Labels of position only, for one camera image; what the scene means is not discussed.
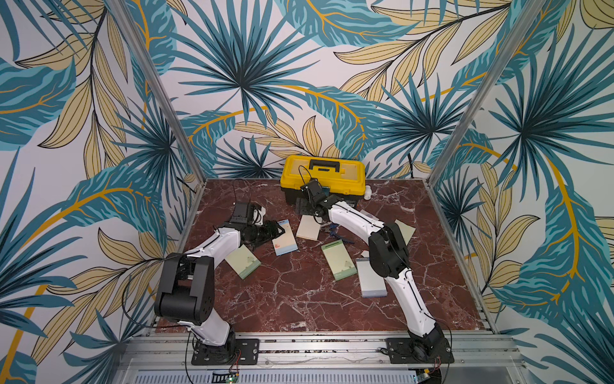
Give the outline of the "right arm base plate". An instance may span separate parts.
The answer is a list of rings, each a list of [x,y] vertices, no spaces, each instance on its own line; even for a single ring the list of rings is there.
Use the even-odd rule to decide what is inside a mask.
[[[385,339],[385,349],[391,364],[437,365],[455,362],[447,339],[441,339],[429,347],[417,339],[389,338]]]

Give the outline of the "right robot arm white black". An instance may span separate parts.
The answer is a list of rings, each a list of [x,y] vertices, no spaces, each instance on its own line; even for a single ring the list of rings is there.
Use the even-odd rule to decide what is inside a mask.
[[[430,314],[413,279],[409,251],[396,222],[382,222],[356,211],[336,195],[328,195],[316,179],[301,187],[316,216],[344,227],[369,246],[369,264],[392,289],[405,316],[409,336],[386,341],[393,364],[453,363],[453,339]]]

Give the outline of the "blue topped cream memo pad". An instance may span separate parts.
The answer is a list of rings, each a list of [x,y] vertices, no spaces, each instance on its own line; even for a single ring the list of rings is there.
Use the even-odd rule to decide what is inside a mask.
[[[278,222],[284,233],[273,240],[276,256],[282,256],[297,251],[298,246],[288,219]]]

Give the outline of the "grey white memo pad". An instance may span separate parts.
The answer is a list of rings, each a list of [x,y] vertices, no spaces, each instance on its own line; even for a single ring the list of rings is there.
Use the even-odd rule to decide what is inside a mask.
[[[388,292],[385,280],[370,265],[369,258],[356,259],[361,297],[365,299],[383,298]]]

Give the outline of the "pink memo pad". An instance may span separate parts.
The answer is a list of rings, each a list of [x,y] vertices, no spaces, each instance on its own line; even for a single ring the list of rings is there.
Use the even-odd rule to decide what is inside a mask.
[[[365,210],[361,210],[360,214],[362,214],[363,216],[367,217],[371,221],[374,221],[374,222],[380,221],[376,216],[370,214],[369,212],[367,212]]]

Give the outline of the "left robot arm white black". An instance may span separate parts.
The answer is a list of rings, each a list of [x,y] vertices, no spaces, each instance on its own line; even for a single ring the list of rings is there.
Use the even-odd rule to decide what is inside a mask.
[[[215,268],[242,246],[253,250],[286,233],[264,216],[257,203],[236,203],[230,218],[201,245],[164,259],[154,313],[193,335],[188,345],[197,366],[231,363],[240,353],[232,326],[214,310]]]

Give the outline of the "yellow topped cream memo pad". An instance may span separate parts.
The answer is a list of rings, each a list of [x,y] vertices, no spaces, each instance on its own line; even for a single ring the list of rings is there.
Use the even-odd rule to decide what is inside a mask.
[[[311,241],[318,241],[320,230],[321,224],[316,221],[315,217],[311,215],[302,215],[297,229],[297,237]]]

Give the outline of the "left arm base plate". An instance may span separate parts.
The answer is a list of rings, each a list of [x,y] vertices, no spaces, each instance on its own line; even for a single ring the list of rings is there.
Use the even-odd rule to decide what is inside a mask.
[[[259,339],[231,339],[220,347],[207,346],[201,341],[193,342],[193,366],[255,366],[259,355]]]

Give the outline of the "large green memo pad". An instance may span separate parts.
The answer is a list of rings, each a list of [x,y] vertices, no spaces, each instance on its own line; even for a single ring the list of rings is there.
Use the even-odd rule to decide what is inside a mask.
[[[342,240],[325,244],[321,247],[321,250],[336,281],[358,273]]]

